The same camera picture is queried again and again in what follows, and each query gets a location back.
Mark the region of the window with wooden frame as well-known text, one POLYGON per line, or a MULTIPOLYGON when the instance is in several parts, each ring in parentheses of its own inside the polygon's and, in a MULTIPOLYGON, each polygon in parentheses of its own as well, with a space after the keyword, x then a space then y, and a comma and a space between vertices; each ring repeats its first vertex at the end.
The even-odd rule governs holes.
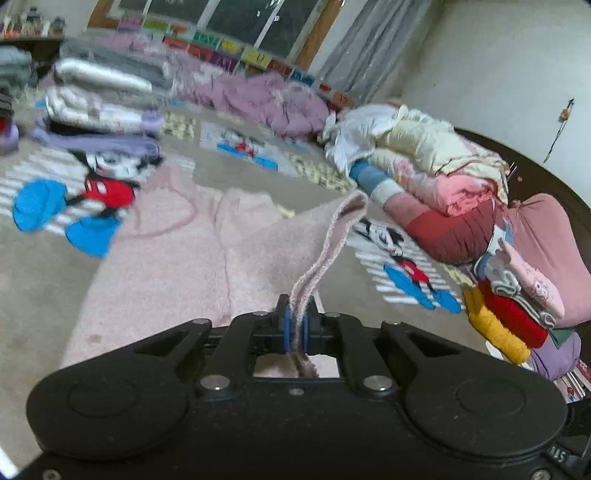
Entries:
POLYGON ((342 1, 98 1, 89 28, 116 29, 127 19, 137 30, 149 22, 208 47, 233 40, 307 70, 342 1))

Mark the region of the crumpled purple garment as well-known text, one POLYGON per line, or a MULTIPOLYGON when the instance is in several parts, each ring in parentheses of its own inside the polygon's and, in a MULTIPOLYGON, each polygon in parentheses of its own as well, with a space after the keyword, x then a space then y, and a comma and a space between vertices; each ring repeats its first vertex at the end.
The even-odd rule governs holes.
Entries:
POLYGON ((185 102, 256 122, 280 137, 322 131, 331 112, 310 87, 271 72, 252 77, 219 75, 183 88, 185 102))

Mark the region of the pink pillow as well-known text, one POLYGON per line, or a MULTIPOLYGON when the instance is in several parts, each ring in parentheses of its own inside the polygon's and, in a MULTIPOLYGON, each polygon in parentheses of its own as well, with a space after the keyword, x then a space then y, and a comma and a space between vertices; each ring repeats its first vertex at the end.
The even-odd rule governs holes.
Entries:
POLYGON ((500 211, 511 226, 513 246, 557 287, 565 307, 557 325, 575 327, 589 321, 591 275, 560 203, 541 193, 500 211))

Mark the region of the wall hanging ornament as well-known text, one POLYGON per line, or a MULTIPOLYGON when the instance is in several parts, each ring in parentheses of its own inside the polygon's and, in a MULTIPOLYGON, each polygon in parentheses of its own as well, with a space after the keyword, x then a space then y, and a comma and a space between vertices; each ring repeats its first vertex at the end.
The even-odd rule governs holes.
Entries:
POLYGON ((559 127, 558 127, 558 129, 556 131, 556 135, 555 135, 554 139, 552 140, 552 143, 547 151, 547 154, 542 161, 543 164, 546 164, 549 161, 558 140, 560 139, 563 131, 566 128, 566 125, 567 125, 567 123, 570 119, 570 116, 572 114, 572 110, 573 110, 574 105, 575 105, 575 99, 571 98, 568 100, 567 105, 562 109, 562 111, 558 117, 559 127))

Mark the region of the grey curtain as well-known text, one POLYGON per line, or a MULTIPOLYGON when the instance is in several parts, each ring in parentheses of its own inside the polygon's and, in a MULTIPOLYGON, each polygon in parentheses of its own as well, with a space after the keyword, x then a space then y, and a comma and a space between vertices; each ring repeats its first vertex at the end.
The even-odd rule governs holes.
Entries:
POLYGON ((440 1, 369 1, 318 72, 318 79, 367 102, 425 39, 440 1))

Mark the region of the colourful alphabet foam border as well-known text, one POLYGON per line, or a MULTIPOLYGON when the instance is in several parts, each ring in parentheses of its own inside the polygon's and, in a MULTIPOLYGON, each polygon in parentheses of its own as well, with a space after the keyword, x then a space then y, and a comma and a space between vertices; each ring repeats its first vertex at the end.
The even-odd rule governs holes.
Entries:
POLYGON ((286 60, 254 48, 252 45, 200 30, 197 27, 135 16, 120 19, 116 31, 143 34, 151 39, 159 38, 166 46, 185 51, 228 74, 256 75, 270 72, 280 74, 286 80, 311 88, 336 111, 356 106, 356 100, 353 97, 299 66, 287 63, 286 60))

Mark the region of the Mickey Mouse bed sheet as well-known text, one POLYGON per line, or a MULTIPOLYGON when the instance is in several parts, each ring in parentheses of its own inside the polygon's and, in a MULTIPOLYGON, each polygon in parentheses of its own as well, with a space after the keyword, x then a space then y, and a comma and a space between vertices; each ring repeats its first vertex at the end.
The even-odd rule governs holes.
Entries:
MULTIPOLYGON (((31 391, 62 368, 62 357, 81 313, 94 276, 105 257, 91 257, 68 242, 67 227, 98 212, 86 200, 53 217, 35 232, 16 224, 16 200, 27 188, 49 184, 62 194, 79 193, 86 185, 87 168, 75 147, 39 144, 30 136, 41 112, 30 103, 16 107, 21 137, 18 150, 1 160, 1 455, 10 460, 3 472, 13 476, 40 454, 27 421, 31 391)), ((172 166, 207 188, 238 188, 269 194, 283 217, 331 202, 349 193, 329 190, 303 177, 273 172, 201 146, 198 140, 160 140, 162 163, 141 172, 140 189, 161 167, 172 166)), ((339 312, 378 327, 404 322, 477 351, 484 339, 471 327, 465 313, 443 307, 427 310, 394 286, 387 275, 393 260, 375 243, 363 238, 365 224, 393 228, 392 219, 369 199, 365 216, 353 224, 346 243, 311 301, 322 312, 339 312)), ((125 210, 118 228, 134 204, 125 210)))

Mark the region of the stack of folded clothes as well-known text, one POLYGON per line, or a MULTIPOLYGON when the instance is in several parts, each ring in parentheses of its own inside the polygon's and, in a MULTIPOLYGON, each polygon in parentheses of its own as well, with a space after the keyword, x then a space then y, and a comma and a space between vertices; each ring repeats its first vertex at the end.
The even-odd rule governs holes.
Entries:
POLYGON ((68 39, 45 89, 45 113, 30 136, 65 146, 67 130, 87 135, 154 135, 170 102, 192 97, 199 62, 147 36, 112 34, 68 39))

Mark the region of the lavender folded garment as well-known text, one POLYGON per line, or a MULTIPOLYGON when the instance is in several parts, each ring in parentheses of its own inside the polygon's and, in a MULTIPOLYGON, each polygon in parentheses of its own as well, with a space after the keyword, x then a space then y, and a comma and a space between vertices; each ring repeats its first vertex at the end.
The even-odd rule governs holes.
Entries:
POLYGON ((581 338, 576 331, 557 347, 551 336, 538 349, 532 349, 529 359, 533 370, 544 378, 554 381, 571 372, 581 353, 581 338))

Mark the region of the white crumpled garment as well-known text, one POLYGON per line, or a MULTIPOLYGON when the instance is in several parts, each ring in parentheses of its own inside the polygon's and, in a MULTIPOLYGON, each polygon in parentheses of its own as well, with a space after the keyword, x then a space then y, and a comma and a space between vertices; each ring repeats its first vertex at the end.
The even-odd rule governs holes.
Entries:
POLYGON ((366 158, 376 149, 377 138, 390 131, 399 121, 400 107, 390 104, 367 104, 346 111, 341 117, 335 112, 325 120, 320 141, 325 159, 344 175, 356 161, 366 158))

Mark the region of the cream yellow crumpled garment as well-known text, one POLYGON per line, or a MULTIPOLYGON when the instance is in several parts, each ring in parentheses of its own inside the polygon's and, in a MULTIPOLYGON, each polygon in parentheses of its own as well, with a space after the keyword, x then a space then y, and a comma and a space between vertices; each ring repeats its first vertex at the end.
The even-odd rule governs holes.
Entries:
POLYGON ((468 140, 447 121, 406 105, 377 146, 394 154, 377 160, 412 195, 449 216, 488 199, 508 202, 508 164, 500 154, 468 140))

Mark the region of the pink fuzzy sweater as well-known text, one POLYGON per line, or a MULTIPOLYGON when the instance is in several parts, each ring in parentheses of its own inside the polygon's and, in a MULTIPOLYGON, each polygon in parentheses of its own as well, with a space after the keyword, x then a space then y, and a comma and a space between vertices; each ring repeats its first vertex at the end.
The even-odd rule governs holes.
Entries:
POLYGON ((117 229, 62 357, 73 365, 194 318, 216 327, 290 298, 294 350, 318 282, 369 200, 359 191, 283 217, 269 194, 196 184, 172 166, 117 229))

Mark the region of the red folded garment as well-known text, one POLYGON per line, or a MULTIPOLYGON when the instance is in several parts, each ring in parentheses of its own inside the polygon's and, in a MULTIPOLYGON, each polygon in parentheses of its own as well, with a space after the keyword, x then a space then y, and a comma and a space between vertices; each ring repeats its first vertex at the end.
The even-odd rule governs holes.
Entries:
POLYGON ((520 338, 530 349, 543 346, 548 338, 548 332, 524 308, 511 298, 495 294, 489 280, 480 280, 478 288, 487 308, 507 329, 520 338))

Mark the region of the dark wooden bed headboard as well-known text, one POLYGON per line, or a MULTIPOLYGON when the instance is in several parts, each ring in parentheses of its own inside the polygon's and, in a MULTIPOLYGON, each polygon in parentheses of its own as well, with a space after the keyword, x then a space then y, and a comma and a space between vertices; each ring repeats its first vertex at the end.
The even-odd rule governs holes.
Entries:
POLYGON ((547 193, 566 211, 583 262, 590 268, 591 212, 587 203, 566 183, 545 167, 520 152, 470 130, 455 128, 456 132, 476 144, 498 153, 510 165, 509 199, 524 201, 533 195, 547 193))

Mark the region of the yellow knit garment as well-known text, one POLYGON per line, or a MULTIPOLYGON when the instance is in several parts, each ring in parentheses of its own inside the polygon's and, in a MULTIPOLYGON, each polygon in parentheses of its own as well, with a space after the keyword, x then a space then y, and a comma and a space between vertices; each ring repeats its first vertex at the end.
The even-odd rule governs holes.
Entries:
POLYGON ((486 306, 481 291, 464 288, 463 296, 470 324, 511 363, 524 364, 530 358, 530 349, 486 306))

